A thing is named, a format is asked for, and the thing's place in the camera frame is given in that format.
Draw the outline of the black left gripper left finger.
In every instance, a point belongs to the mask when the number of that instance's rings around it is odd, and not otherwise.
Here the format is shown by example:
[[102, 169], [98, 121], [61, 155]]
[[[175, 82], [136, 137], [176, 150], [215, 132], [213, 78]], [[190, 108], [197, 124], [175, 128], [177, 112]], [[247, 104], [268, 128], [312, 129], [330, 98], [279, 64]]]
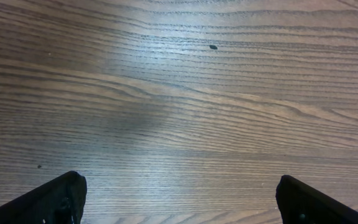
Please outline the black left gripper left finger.
[[0, 206], [0, 224], [80, 224], [86, 178], [69, 171]]

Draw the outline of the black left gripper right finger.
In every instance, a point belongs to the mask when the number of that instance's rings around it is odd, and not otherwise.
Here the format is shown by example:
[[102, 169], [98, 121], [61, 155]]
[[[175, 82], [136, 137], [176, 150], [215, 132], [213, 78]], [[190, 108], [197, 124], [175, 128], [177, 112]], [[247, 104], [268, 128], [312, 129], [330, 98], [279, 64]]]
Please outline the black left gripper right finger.
[[283, 175], [275, 198], [283, 224], [358, 224], [358, 212], [290, 176]]

